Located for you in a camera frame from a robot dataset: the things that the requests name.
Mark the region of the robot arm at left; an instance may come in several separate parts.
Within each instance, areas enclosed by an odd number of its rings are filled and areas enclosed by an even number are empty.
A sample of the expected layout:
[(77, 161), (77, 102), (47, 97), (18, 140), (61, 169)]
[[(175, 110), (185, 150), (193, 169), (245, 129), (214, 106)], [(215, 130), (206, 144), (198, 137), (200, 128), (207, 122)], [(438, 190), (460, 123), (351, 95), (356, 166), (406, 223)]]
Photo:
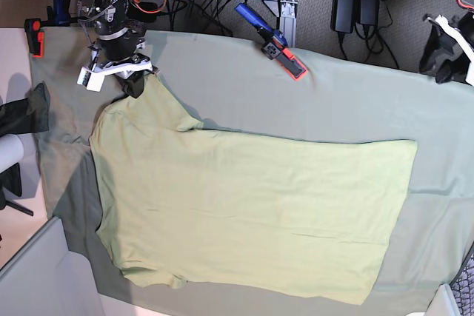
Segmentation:
[(437, 84), (458, 82), (473, 85), (473, 14), (449, 20), (425, 15), (430, 35), (419, 61), (418, 71), (431, 75)]

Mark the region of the robot arm at right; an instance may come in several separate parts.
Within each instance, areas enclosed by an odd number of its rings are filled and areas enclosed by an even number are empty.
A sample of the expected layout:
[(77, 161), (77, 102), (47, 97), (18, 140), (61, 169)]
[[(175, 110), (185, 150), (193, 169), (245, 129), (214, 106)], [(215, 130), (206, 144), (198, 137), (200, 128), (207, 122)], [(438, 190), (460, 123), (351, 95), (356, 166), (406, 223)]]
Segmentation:
[(99, 92), (104, 80), (113, 76), (125, 95), (138, 98), (144, 77), (156, 68), (143, 54), (146, 25), (140, 20), (139, 0), (83, 0), (84, 17), (78, 20), (84, 32), (91, 26), (96, 39), (88, 39), (89, 64), (83, 66), (77, 84)]

